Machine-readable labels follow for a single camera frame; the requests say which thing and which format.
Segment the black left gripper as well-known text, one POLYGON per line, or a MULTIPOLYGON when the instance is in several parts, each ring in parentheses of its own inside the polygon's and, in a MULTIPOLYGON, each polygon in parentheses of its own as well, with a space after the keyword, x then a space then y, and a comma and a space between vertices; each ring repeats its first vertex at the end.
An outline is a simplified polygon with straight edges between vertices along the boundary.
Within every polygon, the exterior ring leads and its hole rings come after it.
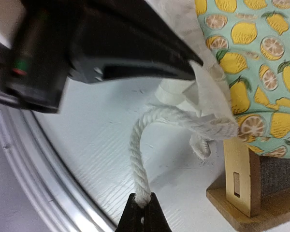
POLYGON ((91 84, 73 53, 88 0, 24 0, 25 14, 0 61, 0 103, 57 113, 67 79, 91 84))

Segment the wooden pet bed frame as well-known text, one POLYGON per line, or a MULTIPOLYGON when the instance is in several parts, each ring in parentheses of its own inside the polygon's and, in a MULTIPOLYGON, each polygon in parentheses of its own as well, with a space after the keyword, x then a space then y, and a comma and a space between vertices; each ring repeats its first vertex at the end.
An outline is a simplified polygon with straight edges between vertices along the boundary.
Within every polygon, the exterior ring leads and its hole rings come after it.
POLYGON ((208 200, 238 232, 261 232, 290 221, 290 188, 261 197, 260 156, 238 139, 224 141, 225 184, 208 200))

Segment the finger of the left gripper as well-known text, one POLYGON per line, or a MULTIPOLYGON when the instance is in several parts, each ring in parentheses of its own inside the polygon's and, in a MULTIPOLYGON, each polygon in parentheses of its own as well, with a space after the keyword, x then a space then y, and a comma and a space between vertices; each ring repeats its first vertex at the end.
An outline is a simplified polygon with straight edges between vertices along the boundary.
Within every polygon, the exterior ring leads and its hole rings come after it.
POLYGON ((86 84, 153 77, 194 80, 203 65, 144 0, 86 0, 71 45, 72 80, 86 84))

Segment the lemon print bed cushion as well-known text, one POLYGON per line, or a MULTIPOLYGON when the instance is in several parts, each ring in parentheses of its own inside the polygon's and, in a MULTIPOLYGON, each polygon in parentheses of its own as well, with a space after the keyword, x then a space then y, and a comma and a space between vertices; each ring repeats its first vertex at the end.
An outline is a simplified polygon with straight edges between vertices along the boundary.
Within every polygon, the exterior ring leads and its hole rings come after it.
POLYGON ((164 1, 172 28, 204 59, 191 61, 193 81, 163 80, 157 105, 130 136, 135 202, 151 190, 140 151, 147 125, 192 132, 195 154, 210 156, 211 141, 239 138, 260 156, 290 159, 290 0, 164 1))

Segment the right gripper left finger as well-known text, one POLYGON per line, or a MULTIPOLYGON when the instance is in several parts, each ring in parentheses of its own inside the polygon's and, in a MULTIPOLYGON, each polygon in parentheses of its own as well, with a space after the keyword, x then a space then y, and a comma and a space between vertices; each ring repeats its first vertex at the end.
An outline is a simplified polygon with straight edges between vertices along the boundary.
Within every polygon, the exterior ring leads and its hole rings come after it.
POLYGON ((129 195, 123 214, 116 228, 116 232, 144 231, 144 225, 141 222, 141 218, 144 216, 144 211, 135 202, 135 196, 135 193, 129 195))

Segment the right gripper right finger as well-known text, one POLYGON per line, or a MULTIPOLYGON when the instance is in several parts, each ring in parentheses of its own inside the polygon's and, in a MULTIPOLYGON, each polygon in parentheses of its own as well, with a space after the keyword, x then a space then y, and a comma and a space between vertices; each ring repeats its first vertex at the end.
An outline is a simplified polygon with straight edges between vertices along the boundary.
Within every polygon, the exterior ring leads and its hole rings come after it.
POLYGON ((172 232, 155 193, 151 193, 150 202, 143 208, 144 232, 172 232))

